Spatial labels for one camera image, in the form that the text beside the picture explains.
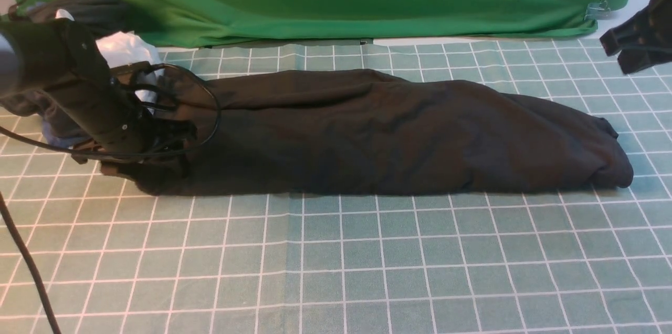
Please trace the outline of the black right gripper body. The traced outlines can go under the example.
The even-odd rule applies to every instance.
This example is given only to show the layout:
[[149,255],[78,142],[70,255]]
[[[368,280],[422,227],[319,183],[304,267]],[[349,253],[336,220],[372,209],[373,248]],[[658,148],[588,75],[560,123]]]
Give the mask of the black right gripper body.
[[607,30],[600,43],[608,57],[618,55],[623,74],[670,63],[671,0],[649,0],[627,21]]

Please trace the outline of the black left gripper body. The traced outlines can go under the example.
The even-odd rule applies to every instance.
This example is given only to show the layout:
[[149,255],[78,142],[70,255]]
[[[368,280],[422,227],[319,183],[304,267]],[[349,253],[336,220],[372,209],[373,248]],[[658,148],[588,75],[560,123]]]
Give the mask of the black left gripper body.
[[160,165],[161,173],[174,168],[177,176],[188,176],[184,144],[197,138],[197,128],[188,120],[155,117],[150,109],[175,111],[176,106],[143,102],[136,95],[139,90],[161,94],[159,87],[140,81],[159,68],[124,65],[111,69],[110,78],[101,82],[72,80],[48,88],[48,97],[89,136],[72,147],[75,162],[100,160],[128,174],[152,163]]

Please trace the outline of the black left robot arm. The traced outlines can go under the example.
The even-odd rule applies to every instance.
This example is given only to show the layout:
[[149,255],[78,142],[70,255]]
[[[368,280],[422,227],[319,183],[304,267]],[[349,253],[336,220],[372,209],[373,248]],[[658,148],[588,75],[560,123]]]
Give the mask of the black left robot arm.
[[99,160],[124,175],[152,169],[187,176],[184,144],[196,139],[197,129],[191,121],[154,116],[156,105],[136,95],[152,89],[121,83],[84,25],[68,19],[2,23],[2,98],[40,91],[89,137],[72,148],[37,147],[68,153],[79,164]]

